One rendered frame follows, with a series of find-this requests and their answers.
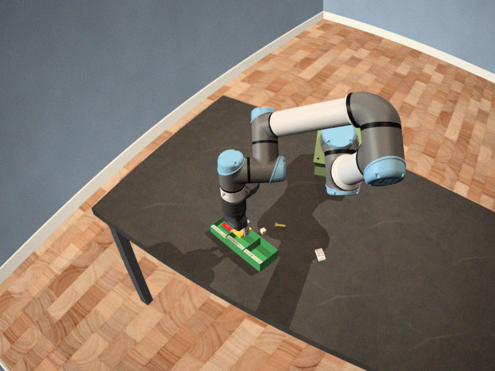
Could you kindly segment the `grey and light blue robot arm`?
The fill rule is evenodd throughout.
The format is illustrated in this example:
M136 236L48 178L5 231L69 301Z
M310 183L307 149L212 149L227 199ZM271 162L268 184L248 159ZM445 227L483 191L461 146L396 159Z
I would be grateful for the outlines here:
M253 157L234 149L218 157L219 184L226 193L238 193L248 183L283 182L287 169L285 157L278 155L278 137L319 130L329 195L356 195L363 181L388 186L406 175L399 114L373 93L353 92L281 111L258 107L252 110L251 126ZM361 129L360 146L355 128Z

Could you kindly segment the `yellow rectangular pad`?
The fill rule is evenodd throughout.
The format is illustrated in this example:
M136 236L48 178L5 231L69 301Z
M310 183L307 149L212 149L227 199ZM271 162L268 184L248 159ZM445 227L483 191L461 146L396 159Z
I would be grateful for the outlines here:
M233 233L234 233L235 235L237 235L240 239L244 236L244 235L243 235L243 230L241 230L241 231L236 231L236 230L234 229L234 230L233 230Z

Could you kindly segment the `green rack of bins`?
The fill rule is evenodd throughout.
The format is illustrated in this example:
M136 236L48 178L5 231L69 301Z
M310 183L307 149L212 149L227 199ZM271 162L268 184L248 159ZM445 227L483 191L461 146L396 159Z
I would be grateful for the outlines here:
M211 232L259 272L278 259L278 250L253 230L241 239L222 226L224 217L210 225Z

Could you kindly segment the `red cylinder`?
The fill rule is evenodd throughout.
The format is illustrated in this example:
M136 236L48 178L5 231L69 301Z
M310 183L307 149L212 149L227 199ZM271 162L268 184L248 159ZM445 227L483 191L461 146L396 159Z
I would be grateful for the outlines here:
M225 222L224 222L224 223L222 223L222 226L223 226L224 228L226 228L226 229L227 229L228 231L230 231L230 232L232 232L232 231L233 231L233 229L232 229L230 226L228 226Z

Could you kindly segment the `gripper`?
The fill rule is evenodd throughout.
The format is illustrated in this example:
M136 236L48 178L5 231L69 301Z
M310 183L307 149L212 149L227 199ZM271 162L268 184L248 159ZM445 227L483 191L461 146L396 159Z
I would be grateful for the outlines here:
M259 187L260 183L248 183L242 191L232 194L220 188L224 221L236 231L243 229L245 237L250 234L250 221L246 217L246 199L256 193Z

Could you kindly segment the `white domino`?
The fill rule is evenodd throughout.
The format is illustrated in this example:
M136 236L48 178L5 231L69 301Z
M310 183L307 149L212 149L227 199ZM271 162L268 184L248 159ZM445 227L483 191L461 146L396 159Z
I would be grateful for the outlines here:
M322 248L315 250L315 253L316 253L316 255L317 255L317 258L318 258L318 261L319 261L319 262L320 262L320 261L324 261L324 260L326 260L326 258L325 258L325 255L324 255L324 253L323 253Z

